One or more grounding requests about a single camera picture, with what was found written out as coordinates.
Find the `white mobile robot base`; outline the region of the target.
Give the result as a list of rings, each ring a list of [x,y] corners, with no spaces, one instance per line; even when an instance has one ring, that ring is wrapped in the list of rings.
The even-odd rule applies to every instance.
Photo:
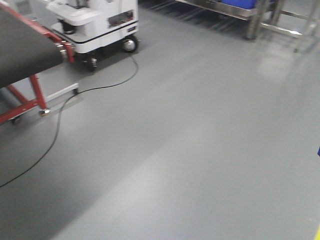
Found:
[[[90,72],[97,67],[97,50],[119,43],[132,54],[139,47],[136,0],[53,0],[46,9],[57,19],[52,31],[73,45]]]

